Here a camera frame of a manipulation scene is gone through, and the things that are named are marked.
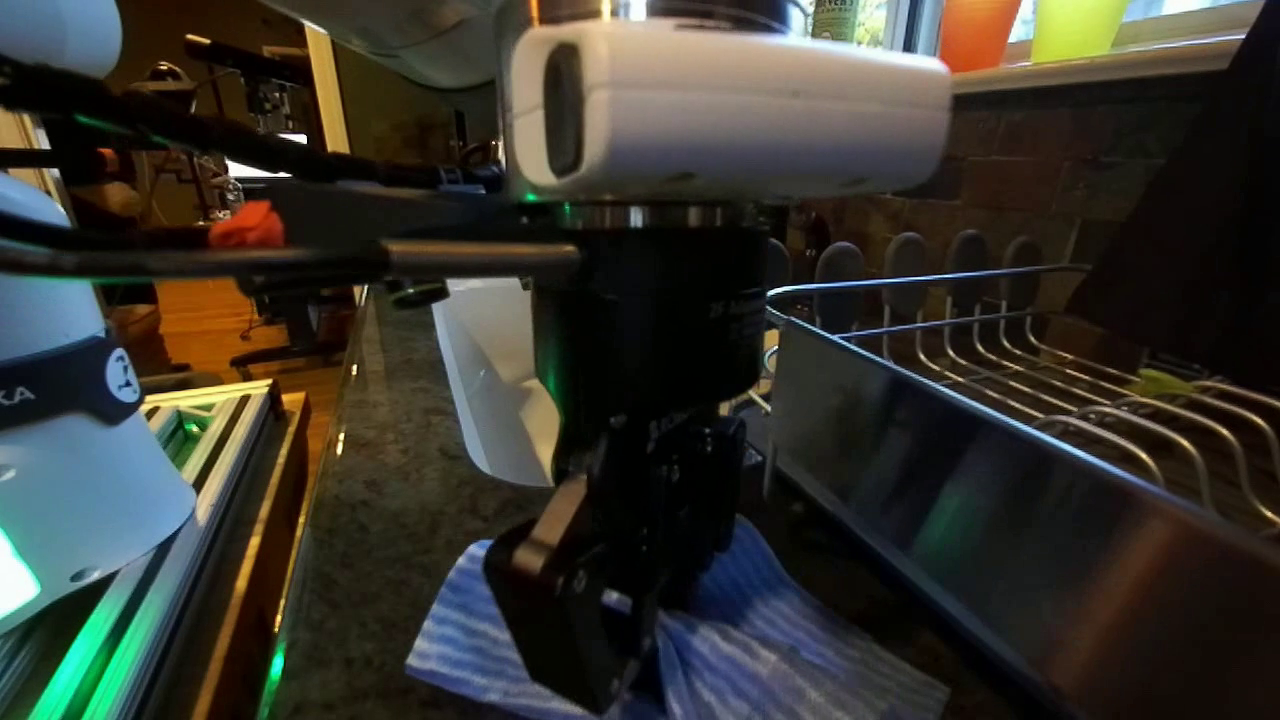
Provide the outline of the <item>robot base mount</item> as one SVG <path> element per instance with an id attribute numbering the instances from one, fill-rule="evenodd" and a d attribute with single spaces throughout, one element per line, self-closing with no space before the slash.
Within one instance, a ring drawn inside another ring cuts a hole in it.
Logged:
<path id="1" fill-rule="evenodd" d="M 4 635 L 4 720 L 251 720 L 282 685 L 282 603 L 307 499 L 307 397 L 272 379 L 145 403 L 194 515 Z"/>

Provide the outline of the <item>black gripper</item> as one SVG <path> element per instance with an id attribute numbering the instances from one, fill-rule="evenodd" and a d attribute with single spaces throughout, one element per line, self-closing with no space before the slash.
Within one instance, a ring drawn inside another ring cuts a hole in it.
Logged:
<path id="1" fill-rule="evenodd" d="M 717 406 L 614 416 L 551 499 L 483 557 L 524 672 L 609 713 L 651 654 L 657 614 L 727 548 L 750 431 Z"/>

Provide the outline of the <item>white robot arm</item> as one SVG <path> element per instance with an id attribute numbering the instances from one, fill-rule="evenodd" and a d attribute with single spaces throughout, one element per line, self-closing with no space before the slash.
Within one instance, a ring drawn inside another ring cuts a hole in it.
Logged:
<path id="1" fill-rule="evenodd" d="M 614 709 L 657 611 L 734 534 L 762 370 L 770 214 L 932 174 L 952 112 L 941 60 L 791 33 L 782 0 L 283 0 L 395 70 L 490 89 L 500 169 L 375 164 L 195 119 L 111 89 L 115 0 L 0 0 L 4 100 L 94 132 L 272 171 L 278 232 L 86 232 L 4 189 L 4 614 L 166 544 L 195 506 L 140 418 L 104 329 L 108 280 L 521 276 L 559 416 L 550 506 L 490 551 L 524 672 Z"/>

